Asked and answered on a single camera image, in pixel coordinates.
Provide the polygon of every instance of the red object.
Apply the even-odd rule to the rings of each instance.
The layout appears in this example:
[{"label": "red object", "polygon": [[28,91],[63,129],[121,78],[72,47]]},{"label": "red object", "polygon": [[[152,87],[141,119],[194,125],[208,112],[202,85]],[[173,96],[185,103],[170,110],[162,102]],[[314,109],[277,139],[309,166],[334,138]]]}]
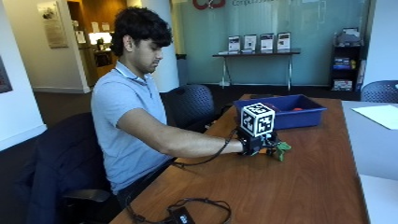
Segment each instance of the red object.
[{"label": "red object", "polygon": [[205,3],[204,5],[200,5],[200,4],[198,4],[198,0],[194,0],[194,1],[193,1],[193,4],[194,4],[194,7],[196,7],[198,10],[204,10],[204,9],[206,9],[208,7],[210,7],[210,8],[224,7],[224,5],[225,5],[225,0],[220,0],[220,2],[218,2],[217,4],[213,3],[213,0],[209,0],[208,3]]}]

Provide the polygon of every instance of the glass wall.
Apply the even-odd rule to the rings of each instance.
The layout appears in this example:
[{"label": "glass wall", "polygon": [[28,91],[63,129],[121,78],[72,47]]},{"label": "glass wall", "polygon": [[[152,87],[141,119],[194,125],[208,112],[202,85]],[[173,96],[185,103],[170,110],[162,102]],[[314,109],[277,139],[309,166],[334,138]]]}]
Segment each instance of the glass wall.
[{"label": "glass wall", "polygon": [[[186,54],[188,82],[220,83],[222,58],[212,55],[228,49],[228,36],[290,32],[293,85],[329,85],[332,40],[343,28],[365,34],[370,0],[225,0],[224,7],[197,9],[193,2],[172,0],[177,53]],[[233,83],[286,85],[288,57],[228,59]]]}]

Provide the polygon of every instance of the fiducial marker cube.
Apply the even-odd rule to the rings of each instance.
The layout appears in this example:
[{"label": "fiducial marker cube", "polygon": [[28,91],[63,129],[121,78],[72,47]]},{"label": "fiducial marker cube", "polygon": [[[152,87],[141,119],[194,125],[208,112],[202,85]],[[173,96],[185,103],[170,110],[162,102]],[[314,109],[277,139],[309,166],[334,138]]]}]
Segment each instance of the fiducial marker cube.
[{"label": "fiducial marker cube", "polygon": [[253,137],[270,133],[274,128],[274,111],[262,103],[241,109],[240,127]]}]

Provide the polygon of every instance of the man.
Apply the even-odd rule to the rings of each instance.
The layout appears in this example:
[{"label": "man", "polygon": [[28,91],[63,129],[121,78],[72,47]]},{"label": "man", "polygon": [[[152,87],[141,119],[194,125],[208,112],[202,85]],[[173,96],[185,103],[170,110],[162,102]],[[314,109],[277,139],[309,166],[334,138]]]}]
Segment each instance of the man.
[{"label": "man", "polygon": [[[166,126],[150,73],[170,43],[170,28],[153,11],[129,7],[120,12],[111,47],[120,58],[96,84],[91,106],[107,178],[123,207],[146,176],[173,158],[213,155],[225,144],[222,138]],[[232,140],[222,153],[241,151],[242,144]]]}]

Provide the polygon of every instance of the green object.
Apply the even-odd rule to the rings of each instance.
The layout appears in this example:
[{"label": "green object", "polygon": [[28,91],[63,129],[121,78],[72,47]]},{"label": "green object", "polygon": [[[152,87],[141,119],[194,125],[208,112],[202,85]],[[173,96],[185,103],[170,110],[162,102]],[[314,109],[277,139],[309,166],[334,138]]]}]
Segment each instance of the green object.
[{"label": "green object", "polygon": [[292,146],[289,146],[286,142],[280,142],[276,145],[276,152],[277,152],[277,156],[278,156],[278,160],[280,161],[284,161],[285,151],[290,150],[290,149],[292,149]]}]

